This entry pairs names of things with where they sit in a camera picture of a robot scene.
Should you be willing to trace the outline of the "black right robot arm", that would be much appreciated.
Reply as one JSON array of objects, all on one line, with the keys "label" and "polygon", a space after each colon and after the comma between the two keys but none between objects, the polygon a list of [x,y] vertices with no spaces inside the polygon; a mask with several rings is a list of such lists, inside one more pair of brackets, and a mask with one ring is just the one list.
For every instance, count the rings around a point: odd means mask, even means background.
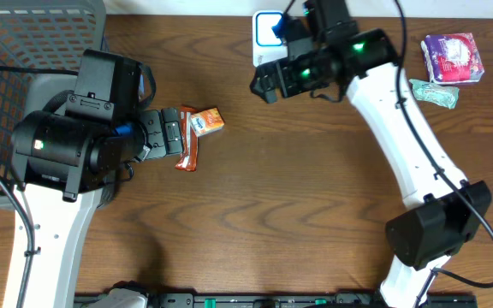
[{"label": "black right robot arm", "polygon": [[304,19],[283,12],[262,28],[287,53],[256,67],[251,92],[272,104],[301,93],[320,98],[336,84],[339,99],[365,119],[406,206],[385,226],[394,258],[380,300],[388,307],[418,307],[427,302],[435,275],[478,232],[490,189],[470,183],[438,143],[383,30],[360,31],[343,1],[307,1],[304,8]]}]

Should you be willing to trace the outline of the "orange snack packet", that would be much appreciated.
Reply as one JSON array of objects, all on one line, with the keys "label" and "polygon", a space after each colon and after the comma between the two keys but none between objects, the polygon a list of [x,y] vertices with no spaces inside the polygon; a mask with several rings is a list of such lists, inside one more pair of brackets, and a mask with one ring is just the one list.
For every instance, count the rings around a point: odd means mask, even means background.
[{"label": "orange snack packet", "polygon": [[225,122],[218,110],[218,108],[212,108],[209,110],[203,110],[199,113],[193,114],[189,117],[193,131],[197,137],[214,133],[223,129]]}]

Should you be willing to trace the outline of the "purple tissue pack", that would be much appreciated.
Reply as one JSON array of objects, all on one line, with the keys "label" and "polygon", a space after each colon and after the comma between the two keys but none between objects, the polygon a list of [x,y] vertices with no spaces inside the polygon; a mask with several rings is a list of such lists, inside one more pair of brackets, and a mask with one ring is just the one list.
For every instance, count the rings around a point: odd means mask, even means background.
[{"label": "purple tissue pack", "polygon": [[484,75],[472,33],[427,35],[420,43],[429,82],[438,85],[478,83]]}]

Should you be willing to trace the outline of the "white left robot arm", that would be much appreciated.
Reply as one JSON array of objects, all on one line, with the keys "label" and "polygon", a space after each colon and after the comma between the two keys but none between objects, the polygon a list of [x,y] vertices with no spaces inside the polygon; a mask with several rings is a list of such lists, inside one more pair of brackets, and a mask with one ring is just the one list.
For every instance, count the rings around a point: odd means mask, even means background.
[{"label": "white left robot arm", "polygon": [[148,66],[87,50],[69,77],[37,77],[11,136],[15,187],[7,307],[70,307],[82,248],[96,209],[119,184],[119,170],[179,154],[175,110],[154,110]]}]

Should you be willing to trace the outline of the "red-brown chocolate bar wrapper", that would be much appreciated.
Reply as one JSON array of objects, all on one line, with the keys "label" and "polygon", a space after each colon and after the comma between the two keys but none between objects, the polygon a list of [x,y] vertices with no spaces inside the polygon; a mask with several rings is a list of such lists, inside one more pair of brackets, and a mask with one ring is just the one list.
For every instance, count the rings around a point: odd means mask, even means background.
[{"label": "red-brown chocolate bar wrapper", "polygon": [[183,152],[175,168],[187,172],[194,172],[197,168],[198,137],[193,130],[190,119],[190,116],[196,113],[196,109],[187,106],[181,106],[179,111]]}]

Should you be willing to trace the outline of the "teal wet wipe packet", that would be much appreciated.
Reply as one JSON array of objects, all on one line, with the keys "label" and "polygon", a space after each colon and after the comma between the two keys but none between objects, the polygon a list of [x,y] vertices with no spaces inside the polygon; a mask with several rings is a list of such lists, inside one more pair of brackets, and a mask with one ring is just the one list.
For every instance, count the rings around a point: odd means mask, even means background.
[{"label": "teal wet wipe packet", "polygon": [[455,86],[440,86],[436,83],[410,79],[412,92],[418,101],[436,104],[452,110],[459,100],[460,89]]}]

